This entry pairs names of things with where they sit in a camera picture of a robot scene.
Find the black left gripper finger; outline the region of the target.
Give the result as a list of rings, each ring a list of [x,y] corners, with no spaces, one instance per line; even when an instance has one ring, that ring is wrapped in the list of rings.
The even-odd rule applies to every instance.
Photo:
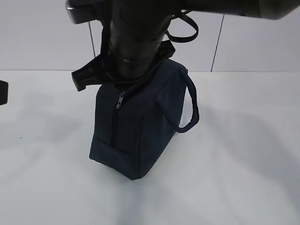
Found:
[[[0,80],[0,105],[8,102],[8,83]]]

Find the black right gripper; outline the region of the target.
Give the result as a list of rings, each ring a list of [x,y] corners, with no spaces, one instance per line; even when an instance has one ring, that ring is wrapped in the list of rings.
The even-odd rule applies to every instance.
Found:
[[[101,54],[71,73],[77,91],[90,85],[116,84],[143,76],[157,54],[170,15],[113,14],[104,27]]]

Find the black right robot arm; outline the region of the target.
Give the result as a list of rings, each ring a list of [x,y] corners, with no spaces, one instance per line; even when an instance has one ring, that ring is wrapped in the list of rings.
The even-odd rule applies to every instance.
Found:
[[[68,0],[65,7],[72,23],[98,20],[103,26],[100,54],[74,71],[72,79],[78,91],[88,85],[127,87],[148,80],[162,61],[172,57],[174,42],[196,38],[163,40],[176,18],[198,30],[188,17],[192,11],[278,20],[299,5],[297,0]]]

